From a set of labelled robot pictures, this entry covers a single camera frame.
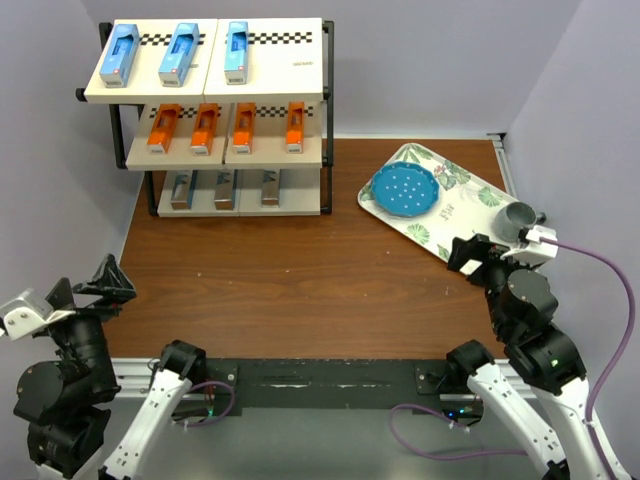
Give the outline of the orange toothpaste box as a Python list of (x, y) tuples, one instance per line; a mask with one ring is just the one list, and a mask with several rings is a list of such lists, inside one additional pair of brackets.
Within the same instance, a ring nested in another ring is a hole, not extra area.
[(305, 104), (290, 102), (288, 106), (287, 126), (285, 135), (286, 151), (289, 154), (303, 152)]
[(193, 156), (208, 156), (213, 151), (220, 107), (217, 103), (199, 106), (191, 135), (190, 151)]
[(150, 154), (166, 154), (169, 150), (181, 106), (179, 104), (161, 104), (155, 114), (154, 122), (147, 140)]
[(238, 103), (235, 113), (232, 149), (240, 154), (250, 154), (253, 146), (256, 105), (251, 102)]

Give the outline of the blue toothpaste box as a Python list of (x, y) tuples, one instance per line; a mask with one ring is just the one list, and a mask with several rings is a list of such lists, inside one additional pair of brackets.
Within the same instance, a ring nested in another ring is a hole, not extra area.
[(224, 75), (228, 85), (242, 85), (248, 77), (249, 28), (247, 21), (232, 21), (226, 37)]
[(181, 22), (176, 26), (158, 69), (162, 86), (181, 87), (184, 84), (199, 40), (197, 23)]
[(106, 88), (124, 88), (132, 70), (140, 34), (134, 23), (117, 24), (102, 62), (99, 75)]

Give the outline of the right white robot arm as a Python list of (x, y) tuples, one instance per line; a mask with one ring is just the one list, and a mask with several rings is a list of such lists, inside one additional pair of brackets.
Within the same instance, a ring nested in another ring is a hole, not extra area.
[(531, 388), (547, 418), (510, 390), (495, 359), (478, 341), (469, 341), (447, 356), (445, 379), (459, 393), (470, 390), (491, 407), (520, 440), (545, 479), (628, 479), (595, 411), (607, 377), (624, 353), (634, 329), (633, 289), (613, 262), (608, 267), (622, 281), (628, 300), (623, 337), (596, 382), (588, 380), (577, 346), (557, 327), (559, 306), (539, 268), (563, 248), (553, 230), (524, 229), (516, 248), (476, 234), (452, 241), (447, 268), (460, 271), (468, 262), (477, 268), (468, 281), (483, 289), (491, 326), (503, 343), (509, 365)]

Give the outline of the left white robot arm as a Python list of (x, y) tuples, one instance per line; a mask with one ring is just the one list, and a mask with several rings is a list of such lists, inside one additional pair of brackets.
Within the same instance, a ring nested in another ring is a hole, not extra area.
[(206, 353), (175, 340), (162, 351), (148, 394), (113, 452), (100, 457), (120, 392), (103, 325), (136, 289), (106, 254), (91, 280), (61, 278), (43, 298), (27, 289), (1, 307), (10, 340), (49, 337), (55, 359), (29, 366), (16, 386), (13, 413), (27, 421), (30, 459), (41, 479), (139, 479), (162, 431), (186, 392), (207, 380)]

